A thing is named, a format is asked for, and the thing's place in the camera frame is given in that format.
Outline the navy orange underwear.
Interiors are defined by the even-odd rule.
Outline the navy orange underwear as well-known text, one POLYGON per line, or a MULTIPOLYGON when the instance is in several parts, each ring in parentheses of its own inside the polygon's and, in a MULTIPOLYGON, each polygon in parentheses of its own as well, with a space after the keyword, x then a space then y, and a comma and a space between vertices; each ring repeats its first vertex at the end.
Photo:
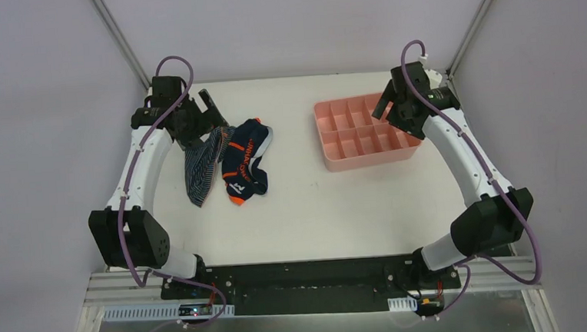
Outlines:
POLYGON ((242 205, 253 195, 267 193, 268 174, 260 169, 263 155, 273 141, 272 128, 258 118, 236 127, 221 162, 221 174, 229 199, 242 205))

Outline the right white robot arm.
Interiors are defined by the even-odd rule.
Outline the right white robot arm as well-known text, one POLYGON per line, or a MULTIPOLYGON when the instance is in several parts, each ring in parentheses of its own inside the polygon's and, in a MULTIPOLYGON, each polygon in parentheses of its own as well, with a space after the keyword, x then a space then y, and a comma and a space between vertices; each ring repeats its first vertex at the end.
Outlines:
POLYGON ((449 233, 418 249, 412 282, 429 289, 442 269, 494 247, 517 242, 533 206, 526 188, 515 188, 480 148, 466 123, 456 96, 447 87, 434 88, 420 62, 393 68, 372 116, 438 149, 459 185, 466 209, 449 233))

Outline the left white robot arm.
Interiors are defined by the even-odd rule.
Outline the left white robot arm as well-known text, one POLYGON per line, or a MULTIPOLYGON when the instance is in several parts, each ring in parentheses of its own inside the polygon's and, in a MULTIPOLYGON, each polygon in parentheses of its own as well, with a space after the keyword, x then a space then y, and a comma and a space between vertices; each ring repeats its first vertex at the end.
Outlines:
POLYGON ((107 266, 180 277, 179 288, 197 299, 208 292, 209 277, 197 271, 198 255, 172 246, 153 215, 154 196, 164 161, 177 145, 184 152, 187 196, 200 208, 233 129, 208 90, 198 92, 204 110, 187 90, 178 76, 153 78, 143 107, 131 116, 131 146, 118 186, 105 208, 90 213, 88 226, 107 266))

